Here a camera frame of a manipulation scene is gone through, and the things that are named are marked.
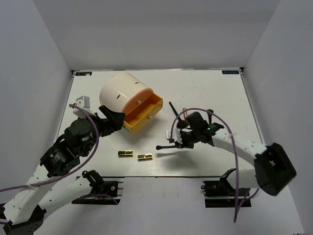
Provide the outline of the black fan makeup brush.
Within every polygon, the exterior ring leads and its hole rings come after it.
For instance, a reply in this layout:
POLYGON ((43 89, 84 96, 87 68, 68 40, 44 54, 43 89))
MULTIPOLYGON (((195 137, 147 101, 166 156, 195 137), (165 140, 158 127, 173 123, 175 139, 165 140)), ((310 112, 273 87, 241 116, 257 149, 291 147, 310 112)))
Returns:
MULTIPOLYGON (((169 101, 169 105, 170 105, 172 111, 174 112, 175 116, 178 116, 179 114, 176 111, 176 109, 174 108, 171 101, 169 101)), ((182 129, 182 128, 186 128, 187 126, 188 126, 188 123, 185 120, 182 120, 180 117, 178 117, 177 128, 182 129)))

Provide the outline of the orange top drawer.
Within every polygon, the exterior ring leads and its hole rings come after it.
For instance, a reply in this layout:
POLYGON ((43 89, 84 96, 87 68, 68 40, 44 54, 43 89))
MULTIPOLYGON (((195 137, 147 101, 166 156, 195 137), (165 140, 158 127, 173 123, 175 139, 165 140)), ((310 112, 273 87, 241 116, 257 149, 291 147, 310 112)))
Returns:
POLYGON ((139 106, 140 103, 143 103, 146 99, 148 99, 154 91, 151 88, 145 88, 138 93, 136 93, 130 100, 125 104, 124 108, 122 109, 122 112, 126 115, 130 114, 134 109, 136 109, 139 106))

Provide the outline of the cream cylindrical drawer organizer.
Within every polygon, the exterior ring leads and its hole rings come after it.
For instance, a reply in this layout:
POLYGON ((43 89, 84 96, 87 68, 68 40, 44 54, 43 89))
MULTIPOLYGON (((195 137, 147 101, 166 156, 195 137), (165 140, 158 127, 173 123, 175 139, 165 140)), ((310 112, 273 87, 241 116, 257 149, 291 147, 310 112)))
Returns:
POLYGON ((125 104, 139 91, 149 88, 128 72, 113 76, 101 89, 99 101, 112 111, 121 112, 125 104))

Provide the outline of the thin black makeup brush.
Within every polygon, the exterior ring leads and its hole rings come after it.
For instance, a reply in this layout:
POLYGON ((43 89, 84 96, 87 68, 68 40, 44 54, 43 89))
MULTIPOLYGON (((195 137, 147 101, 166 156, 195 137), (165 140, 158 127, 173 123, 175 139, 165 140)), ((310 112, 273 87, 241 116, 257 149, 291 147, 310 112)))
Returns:
POLYGON ((180 145, 168 145, 168 146, 157 145, 157 146, 156 146, 156 150, 170 149, 170 148, 177 148, 177 149, 180 149, 180 145))

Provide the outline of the yellow drawer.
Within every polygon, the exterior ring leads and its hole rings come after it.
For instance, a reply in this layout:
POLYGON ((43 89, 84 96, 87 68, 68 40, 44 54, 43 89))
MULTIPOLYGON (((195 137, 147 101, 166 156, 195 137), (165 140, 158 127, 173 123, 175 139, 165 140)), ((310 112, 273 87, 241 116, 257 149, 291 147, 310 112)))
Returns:
POLYGON ((139 133, 162 109, 163 98, 152 94, 146 100, 140 99, 135 104, 135 109, 126 115, 123 126, 133 135, 139 133))

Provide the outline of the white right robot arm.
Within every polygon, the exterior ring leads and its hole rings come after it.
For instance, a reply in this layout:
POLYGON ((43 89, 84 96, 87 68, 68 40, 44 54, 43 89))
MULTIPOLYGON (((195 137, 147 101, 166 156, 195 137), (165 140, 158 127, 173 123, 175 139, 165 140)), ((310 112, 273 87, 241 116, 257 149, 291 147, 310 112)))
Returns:
POLYGON ((175 128, 169 136, 178 148, 192 149, 201 142, 233 153, 236 164, 243 159, 251 165, 250 169, 235 167, 221 177, 221 190, 226 195, 233 195, 239 188, 259 188, 276 196, 297 175, 284 148, 276 142, 265 145, 249 141, 230 133, 225 125, 208 124, 199 112, 188 115, 186 122, 189 131, 175 128))

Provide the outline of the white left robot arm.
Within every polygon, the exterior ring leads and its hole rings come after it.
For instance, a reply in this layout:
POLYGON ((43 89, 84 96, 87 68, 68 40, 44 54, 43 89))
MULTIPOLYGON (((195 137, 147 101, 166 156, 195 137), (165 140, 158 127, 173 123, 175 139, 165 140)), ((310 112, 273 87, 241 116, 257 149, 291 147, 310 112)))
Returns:
POLYGON ((82 176, 64 190, 52 193, 60 180, 81 169, 96 153, 99 139, 122 129, 125 113, 114 112, 102 105, 105 115, 87 111, 77 104, 70 104, 77 120, 65 129, 56 142, 41 157, 35 172, 25 185, 17 186, 19 192, 0 206, 3 230, 7 235, 32 235, 53 212, 79 197, 94 197, 107 186, 95 170, 84 171, 82 176))

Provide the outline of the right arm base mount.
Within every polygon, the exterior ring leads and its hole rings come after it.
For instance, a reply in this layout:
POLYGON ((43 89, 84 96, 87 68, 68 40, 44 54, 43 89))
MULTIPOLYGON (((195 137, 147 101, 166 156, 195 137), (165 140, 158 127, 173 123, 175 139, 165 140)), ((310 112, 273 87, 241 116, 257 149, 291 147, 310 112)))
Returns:
POLYGON ((231 168, 221 177, 209 178, 203 181, 201 190, 204 193, 206 208, 235 207, 235 187, 227 181, 229 175, 235 170, 235 168, 231 168))

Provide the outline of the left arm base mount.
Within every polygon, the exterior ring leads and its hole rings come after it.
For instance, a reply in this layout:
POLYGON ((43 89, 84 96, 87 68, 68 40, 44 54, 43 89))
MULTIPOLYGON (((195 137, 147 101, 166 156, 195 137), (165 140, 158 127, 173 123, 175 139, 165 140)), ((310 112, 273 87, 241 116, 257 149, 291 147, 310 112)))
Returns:
POLYGON ((81 176, 76 179, 84 177, 89 180, 91 184, 91 191, 89 194, 80 196, 73 200, 72 204, 77 205, 118 205, 123 194, 124 179, 117 177, 100 176, 95 170, 84 170, 81 176))

